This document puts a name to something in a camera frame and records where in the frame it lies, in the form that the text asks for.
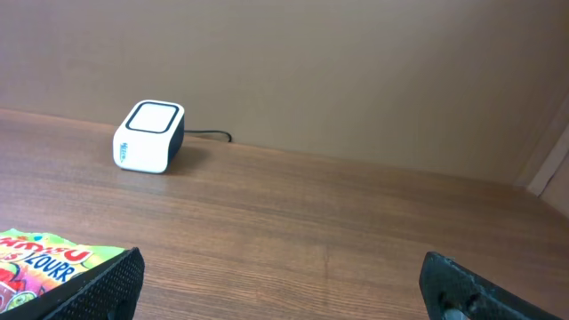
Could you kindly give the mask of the Haribo gummy bag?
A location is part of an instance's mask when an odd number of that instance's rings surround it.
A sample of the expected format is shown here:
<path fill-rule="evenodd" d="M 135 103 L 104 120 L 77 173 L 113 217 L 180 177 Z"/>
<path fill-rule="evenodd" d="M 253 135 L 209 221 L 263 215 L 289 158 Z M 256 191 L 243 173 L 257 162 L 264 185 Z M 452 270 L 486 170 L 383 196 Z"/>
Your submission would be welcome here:
<path fill-rule="evenodd" d="M 3 231 L 1 311 L 40 297 L 123 251 L 115 246 L 75 244 L 50 233 Z"/>

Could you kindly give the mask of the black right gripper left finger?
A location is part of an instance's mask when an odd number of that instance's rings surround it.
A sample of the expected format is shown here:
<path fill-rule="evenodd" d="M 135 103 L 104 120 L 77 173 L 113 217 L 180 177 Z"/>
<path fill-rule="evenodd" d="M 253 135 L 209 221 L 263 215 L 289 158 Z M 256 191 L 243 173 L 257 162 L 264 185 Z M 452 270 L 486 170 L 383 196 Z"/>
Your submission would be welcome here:
<path fill-rule="evenodd" d="M 144 270 L 140 250 L 133 247 L 4 312 L 1 320 L 132 320 Z"/>

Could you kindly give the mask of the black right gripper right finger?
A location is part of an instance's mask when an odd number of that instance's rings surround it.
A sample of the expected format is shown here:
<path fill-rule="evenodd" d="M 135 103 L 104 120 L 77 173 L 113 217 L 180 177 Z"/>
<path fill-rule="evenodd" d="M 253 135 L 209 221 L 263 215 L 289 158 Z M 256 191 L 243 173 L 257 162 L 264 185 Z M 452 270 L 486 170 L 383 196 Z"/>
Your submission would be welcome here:
<path fill-rule="evenodd" d="M 438 252 L 426 253 L 419 286 L 431 320 L 560 320 Z"/>

